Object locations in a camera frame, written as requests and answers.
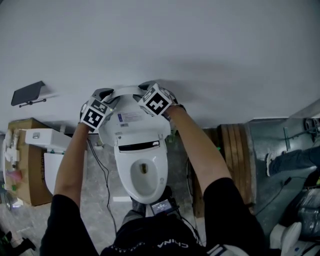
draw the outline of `forearm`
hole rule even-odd
[[[187,112],[179,106],[172,106],[167,113],[179,131],[202,194],[212,182],[220,178],[231,178],[220,152]]]
[[[54,187],[54,194],[64,195],[80,206],[84,173],[84,154],[87,148],[89,127],[79,123],[61,161]]]

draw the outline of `black t-shirt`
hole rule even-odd
[[[233,181],[221,178],[204,192],[206,247],[174,215],[135,219],[123,225],[113,245],[101,255],[212,254],[217,245],[242,249],[250,256],[265,254],[264,233],[250,214]],[[52,199],[40,255],[98,255],[76,203],[64,195]]]

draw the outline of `black sleeve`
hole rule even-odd
[[[67,196],[57,194],[52,198],[40,255],[98,255],[78,206]]]
[[[265,254],[264,232],[232,179],[214,181],[206,188],[203,200],[208,250],[220,244],[236,246],[250,256]]]

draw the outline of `sticker on toilet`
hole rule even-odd
[[[141,112],[128,112],[118,114],[119,122],[130,123],[143,120]]]

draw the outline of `white shoe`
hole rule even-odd
[[[274,153],[273,152],[268,153],[266,155],[266,175],[268,175],[268,177],[271,177],[269,173],[269,166],[273,160],[274,160]]]

